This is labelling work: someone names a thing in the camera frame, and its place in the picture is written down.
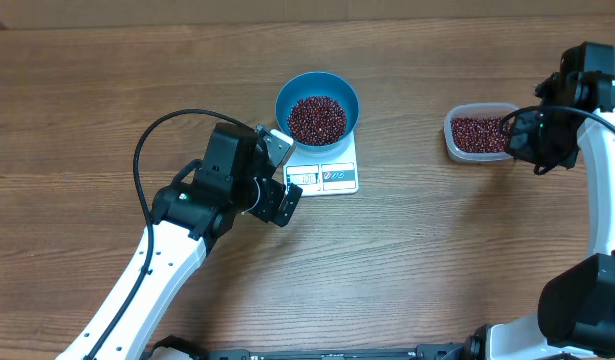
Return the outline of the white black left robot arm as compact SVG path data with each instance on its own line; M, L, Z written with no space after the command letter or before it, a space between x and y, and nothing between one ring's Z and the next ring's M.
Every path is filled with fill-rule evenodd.
M302 190L273 175L294 149L278 130L217 124L204 159L158 191L129 264L61 358L140 358L180 288L237 215L288 224Z

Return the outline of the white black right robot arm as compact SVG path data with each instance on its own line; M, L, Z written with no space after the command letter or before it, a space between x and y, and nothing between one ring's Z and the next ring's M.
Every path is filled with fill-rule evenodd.
M455 359L615 358L615 49L584 42L534 94L540 104L505 115L505 151L544 175L586 166L589 237L585 260L549 281L538 310L483 326Z

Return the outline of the white digital kitchen scale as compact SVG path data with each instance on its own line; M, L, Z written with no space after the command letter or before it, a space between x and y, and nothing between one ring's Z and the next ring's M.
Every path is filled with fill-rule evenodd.
M286 185L302 189L302 196L355 194L360 187L354 133L328 147L300 144L283 166Z

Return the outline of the red beans in bowl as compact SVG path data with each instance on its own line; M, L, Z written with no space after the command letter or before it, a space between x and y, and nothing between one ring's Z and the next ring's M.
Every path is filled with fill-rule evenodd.
M347 116L338 101L327 96L299 99L287 117L291 137L304 145L326 146L346 132Z

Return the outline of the teal plastic bowl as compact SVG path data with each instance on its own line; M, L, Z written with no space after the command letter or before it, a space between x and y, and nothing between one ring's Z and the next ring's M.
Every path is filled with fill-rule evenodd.
M354 132L361 110L356 91L342 77L323 71L300 74L289 80L281 88L276 97L275 117L276 123L282 132L291 137L287 125L287 117L291 108L299 99L310 96L331 97L338 101L344 110L347 116L346 132L344 136L334 144L341 142L346 136ZM334 144L310 147L331 148Z

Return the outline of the red beans pile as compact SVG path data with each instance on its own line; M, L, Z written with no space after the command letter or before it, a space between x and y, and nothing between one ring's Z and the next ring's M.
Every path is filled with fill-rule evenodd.
M500 153L507 137L499 129L500 117L456 117L450 121L455 146L465 153Z

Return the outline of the clear plastic bean container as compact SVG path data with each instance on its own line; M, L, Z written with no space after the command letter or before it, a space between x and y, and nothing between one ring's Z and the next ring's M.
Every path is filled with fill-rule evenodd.
M443 126L448 156L459 163L508 160L508 138L499 131L505 115L517 110L509 103L472 103L453 108Z

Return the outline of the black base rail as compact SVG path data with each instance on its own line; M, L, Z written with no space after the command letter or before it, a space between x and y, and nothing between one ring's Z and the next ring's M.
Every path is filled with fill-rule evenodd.
M361 349L253 352L205 350L176 336L158 341L140 360L443 360L484 359L485 341L469 336L464 343L420 344L411 349Z

